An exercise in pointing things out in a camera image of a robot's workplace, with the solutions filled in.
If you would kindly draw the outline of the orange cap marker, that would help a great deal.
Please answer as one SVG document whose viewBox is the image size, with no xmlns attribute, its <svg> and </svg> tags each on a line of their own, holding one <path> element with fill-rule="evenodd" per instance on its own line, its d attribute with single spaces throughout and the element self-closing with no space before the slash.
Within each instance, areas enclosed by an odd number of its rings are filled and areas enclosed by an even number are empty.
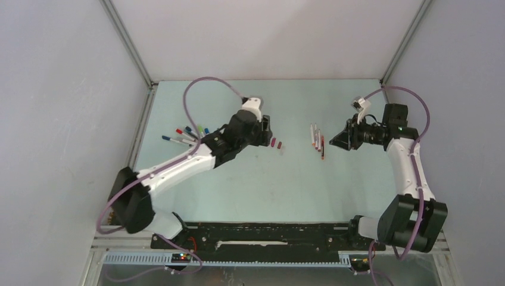
<svg viewBox="0 0 505 286">
<path fill-rule="evenodd" d="M 314 124 L 310 124 L 310 135 L 311 135 L 311 144 L 314 148 L 316 148 L 316 129 L 314 128 Z"/>
</svg>

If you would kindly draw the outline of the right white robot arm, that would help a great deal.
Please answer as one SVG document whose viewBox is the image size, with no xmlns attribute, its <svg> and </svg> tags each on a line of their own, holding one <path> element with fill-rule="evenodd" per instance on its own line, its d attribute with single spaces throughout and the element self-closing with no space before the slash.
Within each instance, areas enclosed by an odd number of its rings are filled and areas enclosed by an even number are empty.
<svg viewBox="0 0 505 286">
<path fill-rule="evenodd" d="M 420 161 L 417 129 L 408 126 L 408 108 L 386 104 L 380 123 L 369 124 L 368 100 L 355 100 L 356 114 L 330 145 L 358 150 L 362 144 L 380 145 L 391 163 L 397 195 L 379 219 L 357 215 L 350 220 L 346 240 L 361 249 L 370 241 L 405 250 L 428 253 L 432 250 L 448 215 L 446 204 L 438 202 L 430 190 Z"/>
</svg>

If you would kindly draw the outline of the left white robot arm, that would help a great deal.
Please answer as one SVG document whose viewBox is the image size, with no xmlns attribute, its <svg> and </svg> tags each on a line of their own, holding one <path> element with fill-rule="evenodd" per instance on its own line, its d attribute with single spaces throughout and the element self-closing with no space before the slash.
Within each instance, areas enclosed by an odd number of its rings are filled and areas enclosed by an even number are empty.
<svg viewBox="0 0 505 286">
<path fill-rule="evenodd" d="M 150 169 L 138 172 L 125 167 L 118 172 L 107 206 L 129 234 L 150 231 L 174 248 L 186 245 L 188 232 L 173 210 L 171 188 L 201 172 L 233 159 L 247 146 L 270 145 L 270 117 L 258 120 L 249 111 L 238 111 L 229 123 L 207 134 L 193 149 Z"/>
</svg>

